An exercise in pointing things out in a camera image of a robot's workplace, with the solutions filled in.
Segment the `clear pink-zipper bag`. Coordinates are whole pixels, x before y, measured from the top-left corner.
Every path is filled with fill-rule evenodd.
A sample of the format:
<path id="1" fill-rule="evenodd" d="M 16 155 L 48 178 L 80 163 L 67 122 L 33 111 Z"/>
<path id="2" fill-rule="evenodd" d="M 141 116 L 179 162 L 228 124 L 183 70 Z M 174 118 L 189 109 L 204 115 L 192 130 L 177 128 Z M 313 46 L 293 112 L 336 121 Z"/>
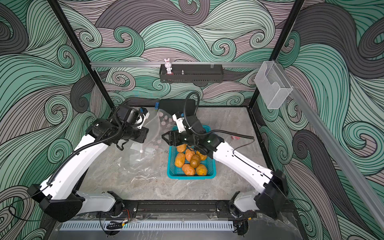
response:
<path id="1" fill-rule="evenodd" d="M 167 153 L 169 145 L 162 139 L 162 135 L 173 129 L 175 121 L 164 110 L 148 108 L 149 118 L 144 127 L 149 129 L 143 148 L 145 153 Z"/>

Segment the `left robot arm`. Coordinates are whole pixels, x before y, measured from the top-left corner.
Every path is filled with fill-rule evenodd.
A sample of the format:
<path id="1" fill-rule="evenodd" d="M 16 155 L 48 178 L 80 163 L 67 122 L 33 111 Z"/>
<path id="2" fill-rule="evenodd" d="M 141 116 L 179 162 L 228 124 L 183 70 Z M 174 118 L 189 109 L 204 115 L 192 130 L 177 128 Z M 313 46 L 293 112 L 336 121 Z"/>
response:
<path id="1" fill-rule="evenodd" d="M 77 191 L 75 186 L 95 159 L 112 144 L 122 151 L 121 140 L 144 143 L 149 131 L 144 123 L 149 115 L 145 108 L 135 109 L 121 104 L 110 118 L 95 120 L 75 150 L 47 180 L 31 185 L 28 194 L 45 214 L 61 223 L 92 212 L 119 217 L 125 205 L 117 194 L 112 191 L 87 194 Z"/>

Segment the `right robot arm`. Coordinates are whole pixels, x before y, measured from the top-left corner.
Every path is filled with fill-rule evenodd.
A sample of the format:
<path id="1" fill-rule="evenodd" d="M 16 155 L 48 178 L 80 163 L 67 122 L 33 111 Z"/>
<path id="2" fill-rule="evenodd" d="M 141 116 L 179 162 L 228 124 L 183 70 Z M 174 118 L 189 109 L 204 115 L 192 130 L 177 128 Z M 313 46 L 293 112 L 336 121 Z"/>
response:
<path id="1" fill-rule="evenodd" d="M 240 217 L 248 211 L 258 211 L 276 219 L 283 208 L 288 195 L 288 183 L 280 170 L 264 168 L 230 146 L 219 134 L 231 135 L 225 130 L 206 131 L 196 114 L 189 115 L 187 102 L 191 96 L 200 97 L 192 91 L 184 101 L 183 111 L 173 115 L 177 130 L 162 135 L 162 139 L 172 147 L 182 144 L 192 146 L 201 154 L 214 159 L 235 171 L 254 187 L 253 191 L 234 194 L 229 202 L 233 216 Z"/>

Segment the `clear blue-zipper bag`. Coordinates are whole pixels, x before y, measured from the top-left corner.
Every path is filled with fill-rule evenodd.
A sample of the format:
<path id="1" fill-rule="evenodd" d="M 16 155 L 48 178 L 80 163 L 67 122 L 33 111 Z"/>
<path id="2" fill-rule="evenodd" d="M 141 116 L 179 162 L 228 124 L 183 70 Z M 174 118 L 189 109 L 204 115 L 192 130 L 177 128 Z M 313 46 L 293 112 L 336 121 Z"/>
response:
<path id="1" fill-rule="evenodd" d="M 128 183 L 154 181 L 164 171 L 168 153 L 168 147 L 159 143 L 132 143 L 123 151 L 119 167 Z"/>

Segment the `teal plastic basket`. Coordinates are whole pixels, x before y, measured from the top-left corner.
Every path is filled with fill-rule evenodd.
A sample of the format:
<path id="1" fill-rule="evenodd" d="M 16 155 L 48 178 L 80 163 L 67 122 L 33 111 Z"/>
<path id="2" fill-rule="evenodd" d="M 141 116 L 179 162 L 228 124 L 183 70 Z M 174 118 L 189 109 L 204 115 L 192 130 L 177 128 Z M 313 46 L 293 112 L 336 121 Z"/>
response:
<path id="1" fill-rule="evenodd" d="M 195 146 L 189 146 L 187 145 L 187 149 L 199 151 Z M 177 152 L 177 147 L 170 146 L 169 147 L 169 155 L 168 155 L 168 168 L 167 168 L 167 175 L 170 179 L 174 180 L 207 180 L 207 179 L 213 179 L 216 174 L 216 162 L 214 159 L 207 157 L 205 161 L 201 161 L 200 164 L 205 165 L 208 169 L 208 173 L 206 176 L 198 176 L 195 174 L 194 176 L 186 176 L 184 172 L 182 171 L 182 168 L 178 168 L 175 166 L 175 158 Z"/>

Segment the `black aluminium case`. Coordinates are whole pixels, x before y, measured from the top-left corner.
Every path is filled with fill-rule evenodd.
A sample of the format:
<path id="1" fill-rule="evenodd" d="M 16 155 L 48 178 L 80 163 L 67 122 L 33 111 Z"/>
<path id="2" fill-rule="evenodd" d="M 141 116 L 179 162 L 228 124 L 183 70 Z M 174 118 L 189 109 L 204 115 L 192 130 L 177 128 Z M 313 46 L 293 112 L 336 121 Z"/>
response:
<path id="1" fill-rule="evenodd" d="M 173 99 L 160 100 L 159 109 L 164 110 L 170 115 L 173 115 L 177 112 L 183 113 L 185 103 L 187 103 L 187 107 L 186 107 L 187 116 L 193 115 L 196 109 L 196 101 L 192 99 L 189 99 L 187 102 L 186 100 L 173 100 Z"/>

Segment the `white pink bunny figurine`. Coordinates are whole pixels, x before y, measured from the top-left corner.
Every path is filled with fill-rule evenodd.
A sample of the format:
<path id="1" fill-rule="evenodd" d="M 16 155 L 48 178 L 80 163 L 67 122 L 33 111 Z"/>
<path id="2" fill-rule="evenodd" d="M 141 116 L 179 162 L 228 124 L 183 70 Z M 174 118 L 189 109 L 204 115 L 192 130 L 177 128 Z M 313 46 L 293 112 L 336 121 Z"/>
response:
<path id="1" fill-rule="evenodd" d="M 172 68 L 172 63 L 170 61 L 170 59 L 164 59 L 165 61 L 165 68 L 166 68 L 166 71 L 167 71 L 167 75 L 173 75 L 173 68 Z"/>

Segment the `black wall shelf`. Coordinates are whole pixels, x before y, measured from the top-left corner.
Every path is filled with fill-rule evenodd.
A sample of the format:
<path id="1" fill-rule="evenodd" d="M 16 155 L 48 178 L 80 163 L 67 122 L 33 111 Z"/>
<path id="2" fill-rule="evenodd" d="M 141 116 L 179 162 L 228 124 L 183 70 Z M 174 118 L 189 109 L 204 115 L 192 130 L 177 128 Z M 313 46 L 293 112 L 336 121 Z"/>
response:
<path id="1" fill-rule="evenodd" d="M 171 74 L 168 74 L 165 64 L 161 65 L 162 83 L 221 83 L 224 79 L 223 65 L 172 64 L 171 68 Z"/>

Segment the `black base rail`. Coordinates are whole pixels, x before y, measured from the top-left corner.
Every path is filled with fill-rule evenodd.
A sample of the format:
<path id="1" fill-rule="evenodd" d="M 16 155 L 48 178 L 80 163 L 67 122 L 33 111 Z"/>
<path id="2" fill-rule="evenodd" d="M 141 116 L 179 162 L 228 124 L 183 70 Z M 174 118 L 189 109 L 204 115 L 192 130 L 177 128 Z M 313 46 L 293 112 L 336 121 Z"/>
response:
<path id="1" fill-rule="evenodd" d="M 137 217 L 144 214 L 216 214 L 218 218 L 248 218 L 255 210 L 241 212 L 229 200 L 118 200 L 110 210 L 93 208 L 84 213 L 102 217 Z"/>

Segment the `clear acrylic wall holder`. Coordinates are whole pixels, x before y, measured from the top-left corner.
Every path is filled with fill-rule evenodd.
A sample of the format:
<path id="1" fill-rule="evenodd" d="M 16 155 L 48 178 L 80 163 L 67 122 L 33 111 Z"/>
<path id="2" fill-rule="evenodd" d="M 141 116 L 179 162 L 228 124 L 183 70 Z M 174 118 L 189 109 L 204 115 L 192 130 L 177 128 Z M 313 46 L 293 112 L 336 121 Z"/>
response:
<path id="1" fill-rule="evenodd" d="M 279 109 L 293 90 L 283 66 L 264 61 L 255 77 L 257 88 L 267 109 Z"/>

